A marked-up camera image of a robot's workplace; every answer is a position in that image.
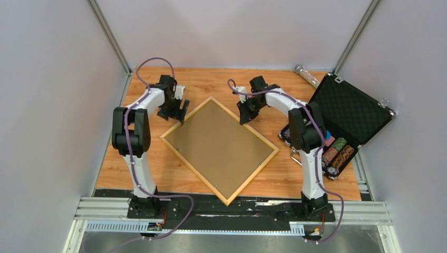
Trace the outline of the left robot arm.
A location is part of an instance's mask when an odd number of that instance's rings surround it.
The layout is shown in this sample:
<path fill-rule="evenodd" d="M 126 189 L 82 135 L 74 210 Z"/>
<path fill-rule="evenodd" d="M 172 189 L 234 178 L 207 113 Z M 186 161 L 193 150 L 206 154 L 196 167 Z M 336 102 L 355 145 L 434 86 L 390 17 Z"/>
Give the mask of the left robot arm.
<path fill-rule="evenodd" d="M 161 196 L 149 168 L 151 144 L 149 115 L 184 123 L 189 100 L 183 100 L 185 87 L 170 75 L 161 75 L 145 92 L 126 107 L 113 110 L 112 146 L 126 161 L 133 182 L 129 218 L 155 218 L 161 212 Z"/>

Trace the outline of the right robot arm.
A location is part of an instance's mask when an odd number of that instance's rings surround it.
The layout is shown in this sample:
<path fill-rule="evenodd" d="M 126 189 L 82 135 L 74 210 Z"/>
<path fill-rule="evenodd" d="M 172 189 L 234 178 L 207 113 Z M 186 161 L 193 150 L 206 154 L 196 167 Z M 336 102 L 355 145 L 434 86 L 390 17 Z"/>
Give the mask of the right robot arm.
<path fill-rule="evenodd" d="M 326 127 L 320 106 L 294 98 L 277 84 L 267 84 L 262 76 L 250 81 L 250 91 L 237 86 L 232 79 L 227 81 L 227 85 L 233 94 L 239 96 L 237 107 L 241 125 L 254 120 L 266 106 L 287 116 L 289 141 L 300 156 L 303 171 L 302 202 L 298 212 L 308 220 L 333 221 L 333 210 L 328 203 L 329 192 L 321 180 Z"/>

